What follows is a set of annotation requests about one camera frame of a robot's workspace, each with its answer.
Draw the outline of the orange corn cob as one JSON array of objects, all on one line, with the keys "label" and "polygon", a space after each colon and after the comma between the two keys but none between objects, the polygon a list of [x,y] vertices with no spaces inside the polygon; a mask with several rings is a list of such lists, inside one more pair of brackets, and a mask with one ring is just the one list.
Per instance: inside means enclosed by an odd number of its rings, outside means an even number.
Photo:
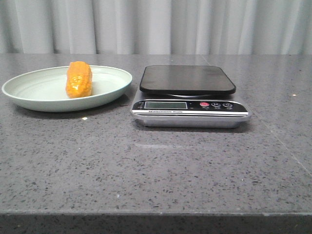
[{"label": "orange corn cob", "polygon": [[71,62],[67,70],[66,94],[69,98],[83,98],[92,94],[92,70],[84,61]]}]

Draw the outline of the silver black kitchen scale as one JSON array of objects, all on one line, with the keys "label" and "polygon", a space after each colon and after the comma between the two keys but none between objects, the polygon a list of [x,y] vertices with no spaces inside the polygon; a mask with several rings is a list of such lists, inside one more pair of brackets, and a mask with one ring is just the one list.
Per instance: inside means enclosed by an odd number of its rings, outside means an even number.
[{"label": "silver black kitchen scale", "polygon": [[131,113],[149,127],[235,128],[251,111],[217,66],[151,65],[144,70]]}]

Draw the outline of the pale green round plate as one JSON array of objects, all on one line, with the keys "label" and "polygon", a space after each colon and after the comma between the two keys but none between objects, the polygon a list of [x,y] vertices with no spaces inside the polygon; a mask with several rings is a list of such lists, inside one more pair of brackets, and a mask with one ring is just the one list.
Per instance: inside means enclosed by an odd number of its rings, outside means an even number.
[{"label": "pale green round plate", "polygon": [[69,98],[65,91],[66,66],[41,69],[16,76],[3,86],[3,93],[16,105],[42,112],[86,110],[112,102],[122,96],[132,75],[119,68],[92,65],[92,94]]}]

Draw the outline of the white pleated curtain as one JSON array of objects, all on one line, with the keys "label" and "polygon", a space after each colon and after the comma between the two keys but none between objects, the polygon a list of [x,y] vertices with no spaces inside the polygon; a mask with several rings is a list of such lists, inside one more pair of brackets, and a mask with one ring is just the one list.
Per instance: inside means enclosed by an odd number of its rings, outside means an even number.
[{"label": "white pleated curtain", "polygon": [[311,54],[309,0],[3,0],[0,51]]}]

